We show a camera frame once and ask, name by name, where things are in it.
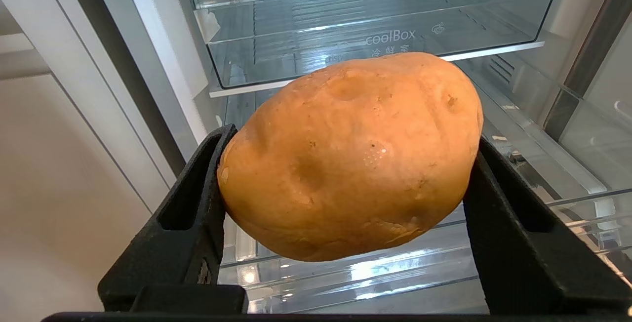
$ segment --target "refrigerator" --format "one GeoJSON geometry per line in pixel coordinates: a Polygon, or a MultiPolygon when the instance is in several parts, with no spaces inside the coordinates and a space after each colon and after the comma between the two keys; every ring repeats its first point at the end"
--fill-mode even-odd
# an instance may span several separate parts
{"type": "MultiPolygon", "coordinates": [[[[632,0],[57,2],[131,94],[122,108],[169,183],[208,133],[243,126],[292,79],[400,52],[451,61],[478,91],[483,137],[632,286],[632,0]]],[[[322,263],[280,257],[228,217],[224,232],[219,282],[246,289],[249,313],[488,312],[463,205],[410,243],[322,263]]]]}

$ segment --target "potato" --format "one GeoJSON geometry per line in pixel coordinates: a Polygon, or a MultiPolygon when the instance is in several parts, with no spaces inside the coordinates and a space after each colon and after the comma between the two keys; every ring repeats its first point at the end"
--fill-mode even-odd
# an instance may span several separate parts
{"type": "Polygon", "coordinates": [[[463,198],[483,127],[459,68],[402,53],[332,65],[265,102],[224,151],[228,214],[274,252],[329,261],[401,245],[463,198]]]}

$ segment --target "glass shelf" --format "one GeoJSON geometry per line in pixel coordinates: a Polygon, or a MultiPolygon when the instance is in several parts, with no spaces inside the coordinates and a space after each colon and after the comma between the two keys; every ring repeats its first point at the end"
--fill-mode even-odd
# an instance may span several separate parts
{"type": "Polygon", "coordinates": [[[192,0],[224,88],[348,59],[533,41],[551,0],[192,0]]]}
{"type": "MultiPolygon", "coordinates": [[[[435,228],[459,225],[464,222],[465,212],[463,211],[463,203],[460,203],[453,212],[437,223],[435,228]]],[[[224,226],[227,239],[224,242],[223,267],[256,263],[280,257],[250,238],[246,232],[235,225],[230,217],[227,216],[224,226]]]]}
{"type": "Polygon", "coordinates": [[[305,263],[278,255],[253,261],[224,264],[219,273],[219,282],[246,289],[250,313],[343,309],[340,305],[357,300],[437,286],[452,284],[458,289],[458,284],[475,280],[478,274],[462,220],[435,227],[396,248],[338,261],[305,263]]]}

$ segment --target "refrigerator shelf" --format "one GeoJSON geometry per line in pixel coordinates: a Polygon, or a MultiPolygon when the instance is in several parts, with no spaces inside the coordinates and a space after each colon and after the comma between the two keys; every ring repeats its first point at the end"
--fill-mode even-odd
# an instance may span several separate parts
{"type": "Polygon", "coordinates": [[[222,88],[349,59],[534,41],[551,0],[192,0],[222,88]]]}

